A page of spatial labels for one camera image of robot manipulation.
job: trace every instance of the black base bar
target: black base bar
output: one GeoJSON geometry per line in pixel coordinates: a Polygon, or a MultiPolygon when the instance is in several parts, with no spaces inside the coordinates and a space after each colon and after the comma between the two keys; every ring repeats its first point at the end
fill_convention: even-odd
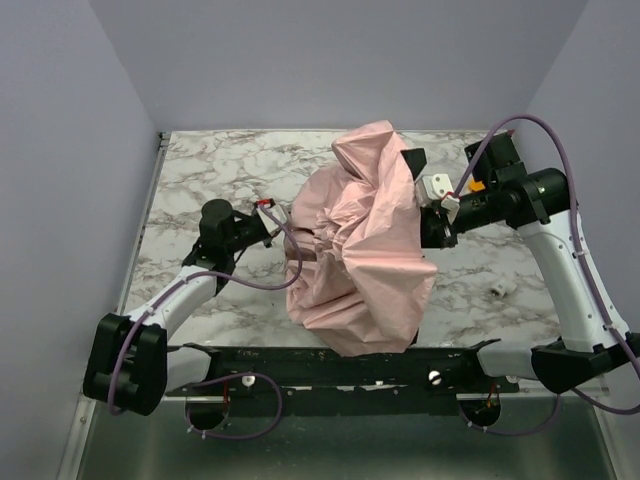
{"type": "MultiPolygon", "coordinates": [[[[458,415],[456,394],[488,393],[492,385],[503,393],[518,386],[505,378],[487,377],[469,348],[410,348],[404,353],[341,357],[324,348],[211,349],[188,345],[212,357],[209,378],[232,373],[271,377],[283,394],[283,416],[360,416],[429,414],[458,415]]],[[[233,417],[268,417],[277,408],[272,387],[258,378],[250,386],[242,379],[227,384],[233,417]]],[[[192,388],[188,395],[222,397],[224,386],[192,388]]],[[[176,392],[175,396],[184,396],[176,392]]],[[[190,402],[191,421],[210,429],[227,406],[190,402]]]]}

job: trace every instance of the metal floor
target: metal floor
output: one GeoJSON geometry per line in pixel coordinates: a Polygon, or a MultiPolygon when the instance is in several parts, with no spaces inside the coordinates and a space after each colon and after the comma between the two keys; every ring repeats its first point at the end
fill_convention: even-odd
{"type": "MultiPolygon", "coordinates": [[[[503,400],[496,427],[522,429],[551,411],[551,398],[503,400]]],[[[248,432],[269,419],[232,421],[248,432]]],[[[80,475],[84,480],[438,479],[604,480],[616,478],[594,410],[563,401],[560,420],[522,438],[472,431],[458,417],[284,418],[257,440],[187,434],[182,402],[149,417],[111,417],[97,407],[80,475]]]]}

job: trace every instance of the small white object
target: small white object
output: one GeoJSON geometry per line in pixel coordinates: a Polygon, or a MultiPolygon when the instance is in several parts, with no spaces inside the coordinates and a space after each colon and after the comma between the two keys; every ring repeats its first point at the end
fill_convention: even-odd
{"type": "MultiPolygon", "coordinates": [[[[269,210],[269,213],[274,217],[276,217],[280,221],[280,223],[282,223],[283,225],[287,226],[291,222],[291,217],[289,216],[289,212],[287,212],[284,208],[282,208],[282,206],[274,205],[268,210],[269,210]]],[[[258,215],[260,216],[260,220],[262,220],[264,227],[267,229],[267,232],[269,232],[269,235],[271,237],[275,237],[276,235],[278,235],[278,233],[280,233],[280,227],[273,220],[271,220],[262,210],[258,209],[258,215]]]]}
{"type": "Polygon", "coordinates": [[[454,197],[453,195],[447,195],[442,199],[440,205],[447,211],[447,220],[449,220],[449,223],[452,224],[458,216],[458,211],[460,210],[460,199],[454,197]]]}
{"type": "Polygon", "coordinates": [[[452,191],[451,179],[446,173],[423,175],[416,182],[416,197],[418,197],[421,207],[426,207],[433,201],[443,199],[447,193],[452,191]]]}
{"type": "Polygon", "coordinates": [[[437,370],[431,370],[429,372],[429,382],[431,382],[431,385],[440,385],[442,383],[440,372],[437,370]]]}
{"type": "Polygon", "coordinates": [[[250,387],[254,383],[256,383],[256,377],[254,377],[253,375],[247,375],[245,377],[242,377],[242,384],[245,387],[250,387]]]}
{"type": "Polygon", "coordinates": [[[516,282],[513,282],[507,278],[501,278],[497,282],[491,285],[491,293],[493,293],[498,298],[503,298],[506,295],[509,295],[516,291],[518,285],[516,282]]]}

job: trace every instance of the white plastic part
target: white plastic part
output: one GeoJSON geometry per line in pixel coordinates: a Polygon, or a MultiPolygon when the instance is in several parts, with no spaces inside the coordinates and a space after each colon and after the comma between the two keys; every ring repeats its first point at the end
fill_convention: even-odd
{"type": "Polygon", "coordinates": [[[518,342],[493,342],[478,351],[478,361],[482,371],[490,377],[510,375],[537,380],[531,365],[533,346],[518,342]]]}
{"type": "Polygon", "coordinates": [[[453,192],[451,179],[446,173],[423,175],[416,182],[416,197],[421,207],[431,202],[441,200],[447,193],[453,192]]]}
{"type": "Polygon", "coordinates": [[[513,282],[508,278],[501,278],[500,280],[497,280],[496,282],[494,282],[491,285],[489,290],[496,297],[503,298],[515,292],[516,288],[518,288],[518,285],[516,284],[516,282],[513,282]]]}
{"type": "MultiPolygon", "coordinates": [[[[562,340],[567,349],[576,352],[593,352],[596,345],[609,348],[617,342],[604,328],[602,316],[578,260],[574,257],[569,212],[557,213],[550,220],[547,225],[540,222],[524,225],[518,228],[518,233],[533,253],[549,289],[560,319],[562,340]]],[[[578,228],[581,238],[584,238],[580,216],[578,228]]],[[[587,249],[584,240],[582,246],[584,250],[587,249]]],[[[586,260],[600,295],[609,309],[613,325],[624,336],[629,331],[629,326],[614,308],[591,255],[587,254],[586,260]]]]}
{"type": "MultiPolygon", "coordinates": [[[[287,212],[280,205],[274,205],[273,207],[269,208],[269,213],[276,217],[285,226],[291,222],[289,212],[287,212]]],[[[258,209],[258,215],[260,216],[260,220],[262,220],[262,223],[264,224],[267,232],[269,232],[269,235],[271,237],[275,237],[276,235],[278,235],[278,233],[280,233],[280,227],[267,215],[265,215],[262,210],[258,209]]]]}
{"type": "Polygon", "coordinates": [[[449,220],[450,224],[453,224],[460,210],[460,199],[447,195],[442,199],[440,205],[447,210],[447,220],[449,220]]]}
{"type": "Polygon", "coordinates": [[[181,348],[167,355],[167,392],[190,383],[201,382],[207,376],[211,357],[201,350],[181,348]]]}
{"type": "Polygon", "coordinates": [[[190,266],[182,267],[178,276],[167,285],[160,293],[149,300],[141,307],[128,312],[126,315],[132,319],[139,318],[140,315],[148,311],[161,295],[176,284],[182,284],[175,292],[165,300],[157,309],[151,309],[150,316],[144,321],[145,325],[160,325],[167,331],[167,338],[176,333],[178,327],[182,325],[191,314],[204,302],[212,299],[216,293],[216,278],[213,276],[199,277],[185,284],[185,279],[196,272],[206,272],[206,268],[190,266]]]}

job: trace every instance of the crumpled pink cloth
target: crumpled pink cloth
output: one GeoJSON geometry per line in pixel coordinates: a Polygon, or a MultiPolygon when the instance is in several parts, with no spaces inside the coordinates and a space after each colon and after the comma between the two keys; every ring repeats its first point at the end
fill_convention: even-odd
{"type": "MultiPolygon", "coordinates": [[[[287,290],[291,320],[343,356],[403,352],[414,339],[436,266],[422,258],[407,149],[387,121],[332,144],[339,164],[315,172],[293,202],[304,257],[287,290]]],[[[287,278],[298,262],[286,245],[287,278]]]]}

